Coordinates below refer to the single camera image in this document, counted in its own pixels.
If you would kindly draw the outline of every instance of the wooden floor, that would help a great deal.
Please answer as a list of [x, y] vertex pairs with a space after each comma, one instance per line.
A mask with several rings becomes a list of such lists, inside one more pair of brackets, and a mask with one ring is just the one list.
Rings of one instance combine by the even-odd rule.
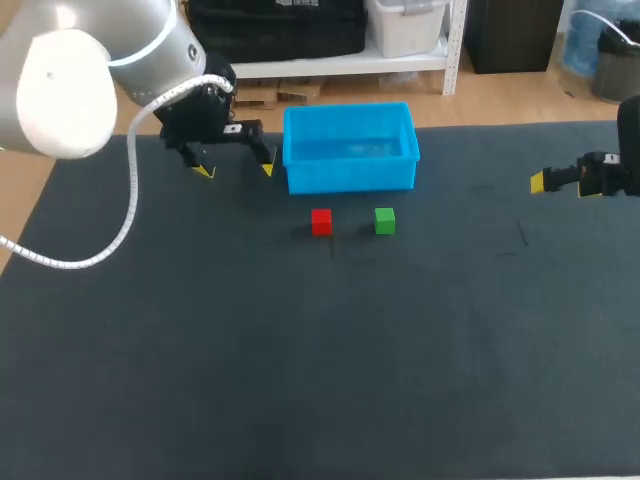
[[[615, 105], [593, 98], [585, 82], [563, 73], [555, 61], [546, 73], [487, 76], [473, 74], [465, 61], [455, 96], [441, 96], [442, 83], [442, 72], [421, 74], [400, 85], [389, 85], [388, 78], [381, 81], [378, 76], [335, 77], [325, 85], [321, 103], [404, 101], [411, 107], [416, 127], [613, 120], [617, 112]], [[123, 134], [137, 107], [123, 95], [120, 99], [116, 133]], [[284, 107], [236, 112], [239, 119], [262, 119], [270, 132], [282, 130], [283, 113]], [[158, 130], [159, 123], [149, 119], [140, 132], [156, 134]], [[47, 158], [0, 152], [0, 233], [19, 239], [53, 163]], [[0, 274], [8, 258], [8, 252], [1, 250]]]

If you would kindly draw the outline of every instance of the water bottle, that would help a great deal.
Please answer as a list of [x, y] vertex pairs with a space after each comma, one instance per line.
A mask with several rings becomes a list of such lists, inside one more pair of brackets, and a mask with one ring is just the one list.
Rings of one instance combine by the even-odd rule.
[[[574, 12], [588, 10], [611, 22], [620, 18], [640, 18], [639, 0], [577, 0]], [[574, 13], [569, 19], [565, 36], [563, 63], [570, 71], [587, 77], [596, 73], [598, 39], [605, 23], [584, 13]]]

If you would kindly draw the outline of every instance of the blue container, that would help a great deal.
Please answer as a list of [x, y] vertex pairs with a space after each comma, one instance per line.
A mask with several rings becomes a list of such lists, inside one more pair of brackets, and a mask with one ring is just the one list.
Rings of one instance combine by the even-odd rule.
[[413, 188], [418, 139], [406, 103], [287, 108], [289, 193]]

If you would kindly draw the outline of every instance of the green cube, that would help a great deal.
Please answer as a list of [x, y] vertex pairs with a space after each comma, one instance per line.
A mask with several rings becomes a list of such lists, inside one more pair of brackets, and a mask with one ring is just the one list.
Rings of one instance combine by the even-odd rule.
[[393, 208], [376, 208], [376, 235], [396, 233], [396, 214]]

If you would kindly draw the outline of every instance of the red block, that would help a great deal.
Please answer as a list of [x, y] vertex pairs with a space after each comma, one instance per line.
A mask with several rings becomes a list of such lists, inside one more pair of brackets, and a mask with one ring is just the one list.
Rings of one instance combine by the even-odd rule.
[[330, 209], [311, 210], [311, 231], [316, 237], [328, 237], [333, 234]]

